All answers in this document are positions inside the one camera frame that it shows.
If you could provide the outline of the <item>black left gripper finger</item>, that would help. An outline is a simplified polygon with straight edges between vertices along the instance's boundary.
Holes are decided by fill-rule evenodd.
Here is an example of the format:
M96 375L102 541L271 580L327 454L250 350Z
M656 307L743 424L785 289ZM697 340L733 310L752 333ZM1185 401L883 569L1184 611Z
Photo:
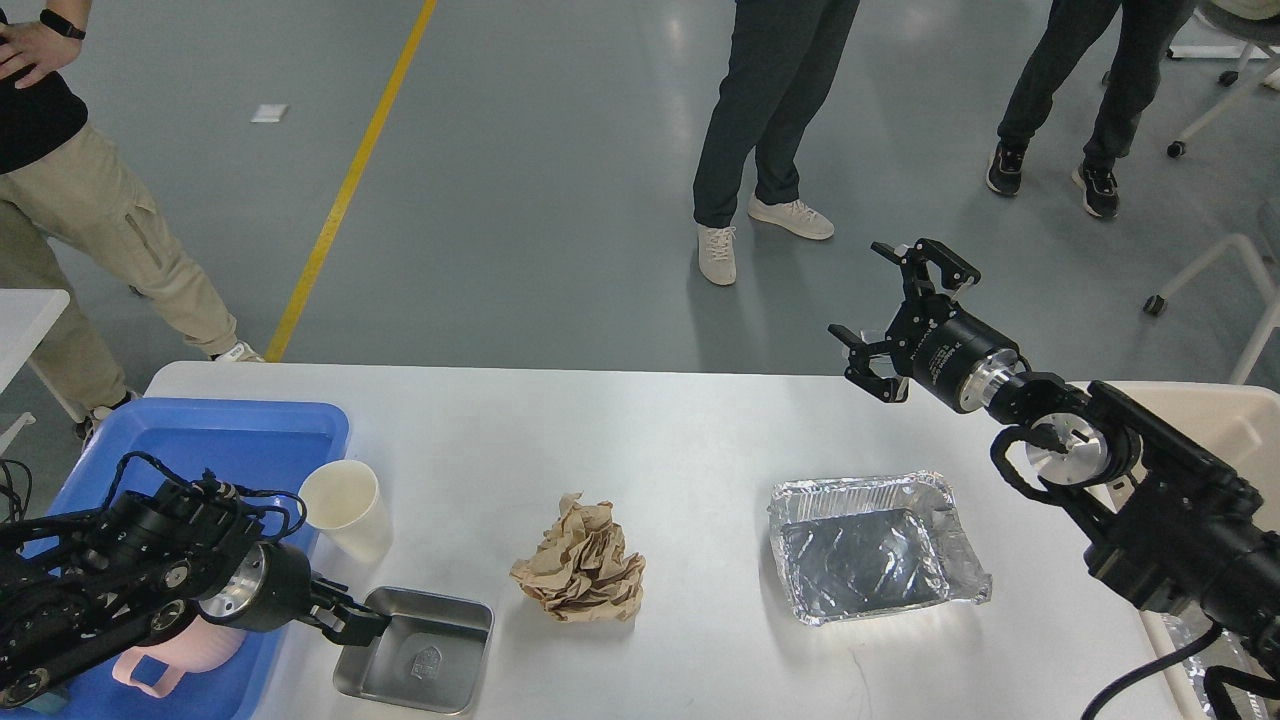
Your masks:
M369 647L390 625L390 616L355 601L347 585L312 578L305 601L305 623L334 644Z

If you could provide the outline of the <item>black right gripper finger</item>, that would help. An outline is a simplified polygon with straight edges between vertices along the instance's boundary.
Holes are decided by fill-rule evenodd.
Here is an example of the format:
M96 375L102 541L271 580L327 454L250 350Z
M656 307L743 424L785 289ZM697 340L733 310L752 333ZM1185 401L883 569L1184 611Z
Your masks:
M872 360L887 357L893 360L902 348L900 341L884 337L876 342L865 341L859 333L846 325L828 324L828 332L847 350L847 366L844 378L884 404L901 404L908 398L909 379L897 370L890 377L878 375L872 369Z
M899 246L874 242L870 250L900 269L904 300L899 314L906 319L952 316L961 309L957 295L982 279L975 266L936 240Z

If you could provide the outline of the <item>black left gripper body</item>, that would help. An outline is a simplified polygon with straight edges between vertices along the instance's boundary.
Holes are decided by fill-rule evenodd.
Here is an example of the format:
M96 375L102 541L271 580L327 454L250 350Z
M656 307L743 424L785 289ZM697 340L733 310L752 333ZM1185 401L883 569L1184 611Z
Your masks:
M312 571L300 548L259 542L247 552L227 584L198 601L210 623L246 632L266 633L301 620L314 607Z

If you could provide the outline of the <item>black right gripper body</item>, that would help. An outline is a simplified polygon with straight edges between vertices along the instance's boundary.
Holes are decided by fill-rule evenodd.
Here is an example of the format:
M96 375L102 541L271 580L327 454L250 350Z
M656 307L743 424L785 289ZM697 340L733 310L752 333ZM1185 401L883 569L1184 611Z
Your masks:
M989 406L1021 360L1014 341L950 297L904 300L886 340L896 374L960 414Z

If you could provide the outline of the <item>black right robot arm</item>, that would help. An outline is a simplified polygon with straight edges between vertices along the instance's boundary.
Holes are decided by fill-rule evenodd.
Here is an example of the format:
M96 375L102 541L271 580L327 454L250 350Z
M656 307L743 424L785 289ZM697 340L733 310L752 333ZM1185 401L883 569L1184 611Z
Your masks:
M872 250L896 265L902 302L884 338L829 325L847 350L845 378L886 404L919 384L959 414L1000 425L989 457L1019 495L1062 509L1085 533L1088 573L1140 611L1196 605L1199 638L1106 685L1093 719L1123 691L1231 633L1257 673L1213 665L1202 687L1217 719L1238 719L1239 689L1277 698L1277 533L1254 524L1262 495L1234 468L1115 386L1085 388L1036 372L1019 346L965 311L959 293L980 273L945 243L920 238Z

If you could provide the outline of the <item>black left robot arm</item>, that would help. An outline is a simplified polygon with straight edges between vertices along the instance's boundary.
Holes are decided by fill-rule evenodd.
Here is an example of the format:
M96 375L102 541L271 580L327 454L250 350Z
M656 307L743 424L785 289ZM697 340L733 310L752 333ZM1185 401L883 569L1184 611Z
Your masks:
M3 707L17 708L196 618L269 633L289 623L371 644L390 619L315 573L288 543L303 500L187 480L146 452L118 461L95 509L3 527Z

